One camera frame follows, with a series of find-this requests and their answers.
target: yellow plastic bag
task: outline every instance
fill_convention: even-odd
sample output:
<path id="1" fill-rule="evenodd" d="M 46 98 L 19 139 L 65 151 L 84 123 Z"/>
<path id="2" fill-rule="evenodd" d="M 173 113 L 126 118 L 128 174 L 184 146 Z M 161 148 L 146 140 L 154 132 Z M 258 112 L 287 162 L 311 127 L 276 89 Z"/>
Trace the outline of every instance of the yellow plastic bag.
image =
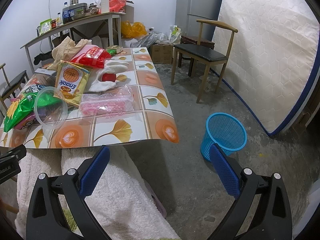
<path id="1" fill-rule="evenodd" d="M 140 23 L 135 22 L 132 26 L 129 21 L 121 22 L 121 34 L 125 39 L 136 38 L 141 35 L 146 35 L 146 27 Z"/>

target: red ball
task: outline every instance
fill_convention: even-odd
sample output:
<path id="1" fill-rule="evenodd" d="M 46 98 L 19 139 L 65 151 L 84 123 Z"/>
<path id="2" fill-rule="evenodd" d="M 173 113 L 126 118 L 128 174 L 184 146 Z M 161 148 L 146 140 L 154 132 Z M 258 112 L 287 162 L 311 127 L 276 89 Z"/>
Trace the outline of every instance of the red ball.
<path id="1" fill-rule="evenodd" d="M 105 73 L 102 75 L 102 82 L 105 82 L 105 81 L 115 82 L 116 78 L 117 78 L 116 74 Z"/>

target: small box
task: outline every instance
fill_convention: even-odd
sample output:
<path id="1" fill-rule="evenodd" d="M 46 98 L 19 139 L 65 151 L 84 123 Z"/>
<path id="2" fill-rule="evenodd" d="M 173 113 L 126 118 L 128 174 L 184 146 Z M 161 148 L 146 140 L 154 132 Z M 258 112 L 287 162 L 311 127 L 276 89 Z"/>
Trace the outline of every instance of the small box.
<path id="1" fill-rule="evenodd" d="M 54 87 L 57 75 L 55 70 L 38 68 L 35 70 L 35 75 L 40 84 Z"/>
<path id="2" fill-rule="evenodd" d="M 114 49 L 117 51 L 117 54 L 120 53 L 121 51 L 123 51 L 123 47 L 118 46 L 118 45 L 112 45 L 112 46 L 107 47 L 106 49 Z"/>
<path id="3" fill-rule="evenodd" d="M 101 5 L 101 13 L 110 12 L 109 0 L 101 0 L 100 5 Z"/>
<path id="4" fill-rule="evenodd" d="M 172 63 L 172 45 L 151 45 L 151 58 L 155 64 L 171 64 Z"/>

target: table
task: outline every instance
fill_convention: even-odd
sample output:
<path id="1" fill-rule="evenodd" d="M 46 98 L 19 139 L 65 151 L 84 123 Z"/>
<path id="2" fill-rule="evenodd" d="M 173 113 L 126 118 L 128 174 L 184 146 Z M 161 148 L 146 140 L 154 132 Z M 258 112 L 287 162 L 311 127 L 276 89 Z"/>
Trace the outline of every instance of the table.
<path id="1" fill-rule="evenodd" d="M 180 44 L 197 44 L 198 37 L 196 36 L 181 36 Z M 201 38 L 200 45 L 208 47 L 210 49 L 214 49 L 214 42 Z M 190 59 L 190 66 L 188 71 L 188 76 L 191 77 L 192 66 L 194 62 L 194 58 Z M 182 62 L 182 54 L 179 53 L 178 67 L 181 67 Z"/>
<path id="2" fill-rule="evenodd" d="M 78 117 L 78 109 L 68 111 L 67 120 L 55 130 L 46 131 L 39 123 L 23 130 L 4 132 L 0 126 L 0 146 L 27 148 L 76 148 L 125 144 L 138 140 L 163 139 L 179 142 L 177 127 L 164 87 L 147 48 L 124 49 L 115 60 L 129 63 L 128 70 L 117 74 L 116 88 L 129 85 L 134 95 L 134 111 L 115 120 L 103 115 Z M 33 76 L 22 91 L 37 82 Z"/>
<path id="3" fill-rule="evenodd" d="M 101 14 L 96 14 L 96 15 L 91 15 L 85 18 L 81 18 L 66 24 L 63 24 L 61 26 L 58 26 L 36 38 L 34 38 L 33 40 L 29 41 L 27 44 L 23 45 L 21 47 L 25 48 L 26 50 L 26 54 L 27 54 L 27 58 L 28 58 L 28 62 L 29 65 L 31 67 L 31 71 L 32 73 L 35 72 L 35 69 L 33 67 L 32 64 L 32 60 L 30 57 L 30 53 L 29 53 L 29 47 L 32 46 L 33 44 L 36 44 L 39 41 L 42 41 L 46 38 L 49 39 L 49 45 L 50 45 L 50 49 L 52 50 L 52 41 L 51 41 L 51 35 L 57 34 L 57 33 L 62 33 L 62 31 L 64 30 L 68 30 L 70 29 L 71 31 L 71 38 L 74 40 L 73 37 L 73 31 L 78 34 L 79 36 L 83 37 L 84 39 L 89 39 L 88 37 L 86 37 L 85 35 L 83 35 L 80 31 L 76 30 L 75 27 L 80 26 L 82 24 L 87 24 L 87 23 L 91 23 L 91 22 L 96 22 L 96 21 L 103 21 L 101 23 L 101 25 L 98 27 L 98 29 L 95 31 L 95 33 L 93 34 L 92 37 L 96 36 L 99 31 L 102 29 L 102 27 L 105 25 L 106 21 L 108 21 L 108 29 L 109 29 L 109 43 L 110 46 L 113 45 L 113 26 L 112 26 L 112 19 L 117 19 L 118 21 L 118 44 L 121 45 L 121 15 L 125 15 L 125 13 L 118 13 L 118 12 L 108 12 L 108 13 L 101 13 Z"/>

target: white fluffy blanket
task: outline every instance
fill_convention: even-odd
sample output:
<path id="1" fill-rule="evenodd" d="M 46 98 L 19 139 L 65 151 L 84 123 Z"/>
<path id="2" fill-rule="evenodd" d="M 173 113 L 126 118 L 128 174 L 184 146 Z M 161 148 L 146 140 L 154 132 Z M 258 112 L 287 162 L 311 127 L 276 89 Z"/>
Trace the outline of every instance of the white fluffy blanket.
<path id="1" fill-rule="evenodd" d="M 137 167 L 123 146 L 110 148 L 110 162 L 92 195 L 85 198 L 91 212 L 113 240 L 179 239 L 162 217 L 147 191 Z M 15 224 L 25 238 L 26 218 L 33 186 L 38 174 L 64 174 L 91 158 L 98 147 L 40 150 L 28 149 L 20 161 L 17 200 L 19 213 Z M 64 198 L 61 205 L 67 207 Z"/>

